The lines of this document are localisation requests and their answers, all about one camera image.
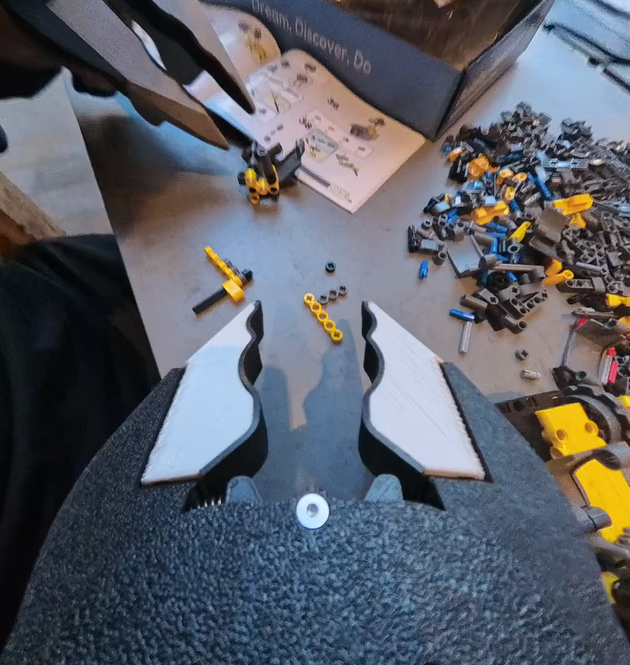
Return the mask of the pile of small building bricks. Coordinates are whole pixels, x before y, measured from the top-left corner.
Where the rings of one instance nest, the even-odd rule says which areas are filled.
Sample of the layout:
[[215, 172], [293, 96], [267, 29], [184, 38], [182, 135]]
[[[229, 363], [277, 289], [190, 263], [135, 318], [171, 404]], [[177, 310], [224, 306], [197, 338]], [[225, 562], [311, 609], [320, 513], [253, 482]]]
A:
[[630, 395], [630, 141], [595, 138], [585, 121], [522, 102], [487, 126], [463, 125], [442, 152], [451, 187], [406, 230], [409, 254], [448, 262], [475, 289], [454, 309], [519, 335], [551, 291], [575, 335], [601, 348], [597, 381]]

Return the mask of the grey and yellow brick assembly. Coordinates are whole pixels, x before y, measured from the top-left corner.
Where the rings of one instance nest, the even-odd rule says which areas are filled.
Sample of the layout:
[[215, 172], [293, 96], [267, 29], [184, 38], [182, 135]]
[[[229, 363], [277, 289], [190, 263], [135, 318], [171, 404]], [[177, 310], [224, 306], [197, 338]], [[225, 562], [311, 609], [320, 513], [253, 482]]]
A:
[[237, 175], [238, 183], [246, 187], [251, 204], [257, 205], [266, 198], [277, 200], [280, 187], [296, 177], [302, 166], [305, 141], [299, 138], [294, 148], [285, 152], [280, 143], [265, 148], [252, 141], [242, 151], [245, 169]]

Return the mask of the yellow and black brick vehicle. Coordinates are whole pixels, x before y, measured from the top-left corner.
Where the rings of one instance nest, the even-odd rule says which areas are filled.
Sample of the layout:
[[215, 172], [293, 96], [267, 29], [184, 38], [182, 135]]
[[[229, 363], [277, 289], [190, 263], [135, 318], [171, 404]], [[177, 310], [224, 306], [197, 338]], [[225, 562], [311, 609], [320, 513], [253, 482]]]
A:
[[581, 384], [513, 398], [497, 408], [569, 501], [630, 642], [630, 396]]

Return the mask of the person's black clothing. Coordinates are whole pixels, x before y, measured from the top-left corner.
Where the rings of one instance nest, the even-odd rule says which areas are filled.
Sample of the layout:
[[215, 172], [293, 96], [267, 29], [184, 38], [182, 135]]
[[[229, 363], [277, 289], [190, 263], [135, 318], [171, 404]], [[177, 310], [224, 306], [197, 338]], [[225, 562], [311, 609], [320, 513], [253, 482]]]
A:
[[63, 501], [159, 380], [112, 235], [0, 259], [0, 653]]

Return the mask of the yellow perforated brick beam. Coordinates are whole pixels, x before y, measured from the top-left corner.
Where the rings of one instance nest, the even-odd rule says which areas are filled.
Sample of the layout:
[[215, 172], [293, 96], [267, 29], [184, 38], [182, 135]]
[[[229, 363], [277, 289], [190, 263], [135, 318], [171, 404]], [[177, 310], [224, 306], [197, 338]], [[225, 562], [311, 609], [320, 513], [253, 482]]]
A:
[[204, 248], [204, 253], [210, 262], [219, 270], [223, 275], [225, 280], [223, 281], [223, 287], [230, 287], [233, 291], [238, 289], [243, 289], [245, 284], [242, 273], [239, 269], [236, 268], [230, 261], [221, 259], [220, 256], [210, 247], [206, 246]]

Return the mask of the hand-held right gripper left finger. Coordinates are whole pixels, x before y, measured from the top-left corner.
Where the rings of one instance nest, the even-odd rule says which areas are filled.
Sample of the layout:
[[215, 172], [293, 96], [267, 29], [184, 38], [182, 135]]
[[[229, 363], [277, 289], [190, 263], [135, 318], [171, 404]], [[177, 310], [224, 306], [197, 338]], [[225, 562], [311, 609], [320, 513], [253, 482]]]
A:
[[263, 335], [262, 304], [252, 302], [189, 358], [148, 455], [143, 486], [203, 479], [226, 487], [261, 469], [269, 447], [255, 386]]

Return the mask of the grey desk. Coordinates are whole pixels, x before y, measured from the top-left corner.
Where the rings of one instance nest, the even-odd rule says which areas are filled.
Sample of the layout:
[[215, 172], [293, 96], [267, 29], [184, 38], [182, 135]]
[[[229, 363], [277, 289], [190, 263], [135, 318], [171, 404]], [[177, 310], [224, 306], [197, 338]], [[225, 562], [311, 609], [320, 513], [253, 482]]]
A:
[[[443, 138], [426, 142], [357, 213], [297, 184], [275, 205], [250, 204], [237, 184], [241, 151], [220, 151], [164, 124], [154, 127], [129, 103], [87, 107], [82, 132], [161, 375], [181, 366], [226, 325], [240, 305], [224, 301], [200, 317], [191, 308], [220, 285], [204, 256], [254, 273], [246, 300], [260, 300], [263, 370], [255, 386], [269, 438], [255, 476], [262, 496], [283, 502], [319, 489], [361, 497], [370, 483], [358, 451], [365, 342], [361, 303], [377, 303], [443, 360], [454, 362], [492, 401], [555, 389], [572, 319], [551, 291], [521, 335], [476, 325], [458, 352], [462, 323], [449, 316], [470, 281], [448, 262], [418, 279], [420, 257], [407, 251], [407, 227], [442, 193]], [[336, 263], [327, 274], [324, 265]], [[345, 285], [324, 305], [343, 332], [335, 344], [303, 302]]]

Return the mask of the grey cardboard box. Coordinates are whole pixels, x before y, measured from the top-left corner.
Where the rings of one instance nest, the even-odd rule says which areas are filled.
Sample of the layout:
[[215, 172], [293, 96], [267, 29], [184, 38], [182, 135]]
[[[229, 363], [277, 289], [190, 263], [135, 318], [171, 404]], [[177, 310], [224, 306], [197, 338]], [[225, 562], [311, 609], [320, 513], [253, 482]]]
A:
[[461, 69], [332, 1], [211, 1], [249, 13], [282, 51], [298, 48], [321, 62], [377, 110], [434, 140], [514, 65], [550, 11], [528, 1], [492, 44]]

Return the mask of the small yellow brick piece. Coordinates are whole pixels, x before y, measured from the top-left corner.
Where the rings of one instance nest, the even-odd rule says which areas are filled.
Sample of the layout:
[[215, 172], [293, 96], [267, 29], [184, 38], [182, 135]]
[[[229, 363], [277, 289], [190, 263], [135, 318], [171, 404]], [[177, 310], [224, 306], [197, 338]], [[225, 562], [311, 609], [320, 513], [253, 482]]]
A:
[[303, 296], [303, 302], [308, 307], [309, 311], [313, 314], [314, 318], [318, 321], [319, 325], [326, 332], [328, 337], [333, 343], [339, 344], [344, 338], [343, 332], [337, 327], [337, 324], [332, 320], [324, 305], [311, 293], [306, 293]]

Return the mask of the black axle with yellow connector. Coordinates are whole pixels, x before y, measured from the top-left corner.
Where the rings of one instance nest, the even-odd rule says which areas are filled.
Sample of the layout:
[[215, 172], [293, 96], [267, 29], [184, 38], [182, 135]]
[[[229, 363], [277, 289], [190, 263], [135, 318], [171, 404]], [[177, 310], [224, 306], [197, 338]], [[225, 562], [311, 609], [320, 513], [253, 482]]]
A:
[[238, 303], [244, 299], [244, 286], [253, 280], [253, 271], [244, 270], [234, 273], [214, 293], [192, 306], [195, 315], [208, 311], [211, 307], [224, 299]]

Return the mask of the open instruction booklet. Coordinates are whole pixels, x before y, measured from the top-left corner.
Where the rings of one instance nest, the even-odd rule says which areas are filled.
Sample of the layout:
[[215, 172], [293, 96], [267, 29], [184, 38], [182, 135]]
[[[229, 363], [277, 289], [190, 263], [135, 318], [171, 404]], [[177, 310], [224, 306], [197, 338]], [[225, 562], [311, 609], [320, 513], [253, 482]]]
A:
[[222, 5], [205, 11], [241, 73], [255, 112], [245, 112], [209, 74], [188, 86], [215, 119], [265, 149], [304, 141], [296, 175], [349, 213], [357, 212], [425, 138], [354, 95], [312, 55], [280, 52], [268, 26]]

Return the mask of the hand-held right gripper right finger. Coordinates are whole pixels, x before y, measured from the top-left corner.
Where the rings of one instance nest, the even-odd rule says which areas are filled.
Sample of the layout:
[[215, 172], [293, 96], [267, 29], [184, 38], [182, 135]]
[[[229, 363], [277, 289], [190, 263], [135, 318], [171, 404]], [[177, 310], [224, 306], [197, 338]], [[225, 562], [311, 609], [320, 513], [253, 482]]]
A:
[[363, 433], [421, 476], [484, 480], [444, 361], [377, 303], [361, 304]]

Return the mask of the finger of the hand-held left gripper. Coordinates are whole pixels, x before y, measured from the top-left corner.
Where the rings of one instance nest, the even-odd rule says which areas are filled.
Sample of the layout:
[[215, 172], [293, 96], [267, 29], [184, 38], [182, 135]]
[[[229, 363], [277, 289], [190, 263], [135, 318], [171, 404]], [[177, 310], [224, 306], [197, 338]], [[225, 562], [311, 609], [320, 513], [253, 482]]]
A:
[[255, 112], [202, 2], [139, 1], [139, 39], [152, 62], [195, 101], [205, 105], [224, 93], [245, 112]]
[[104, 1], [48, 1], [47, 8], [120, 75], [137, 112], [206, 144], [229, 148], [204, 106], [153, 62], [141, 40]]

